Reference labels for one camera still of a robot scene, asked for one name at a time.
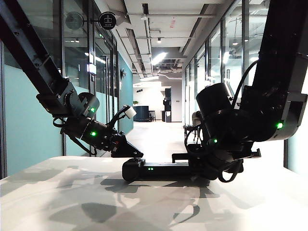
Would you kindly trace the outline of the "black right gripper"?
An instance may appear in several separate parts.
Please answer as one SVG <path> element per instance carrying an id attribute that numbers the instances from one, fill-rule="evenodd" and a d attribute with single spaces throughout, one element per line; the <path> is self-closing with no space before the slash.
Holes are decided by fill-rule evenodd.
<path id="1" fill-rule="evenodd" d="M 231 180 L 235 179 L 237 174 L 244 171 L 243 159 L 227 162 L 220 160 L 200 144 L 189 144 L 187 153 L 179 153 L 172 155 L 172 162 L 177 160 L 188 160 L 190 171 L 193 175 L 208 179 L 222 180 L 223 172 L 231 173 Z"/>

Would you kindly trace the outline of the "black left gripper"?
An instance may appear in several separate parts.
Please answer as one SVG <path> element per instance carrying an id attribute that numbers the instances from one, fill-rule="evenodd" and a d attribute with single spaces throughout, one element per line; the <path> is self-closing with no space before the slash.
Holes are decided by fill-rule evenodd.
<path id="1" fill-rule="evenodd" d="M 112 158 L 142 158 L 143 153 L 126 140 L 124 132 L 112 133 L 103 145 L 103 150 L 111 153 Z"/>

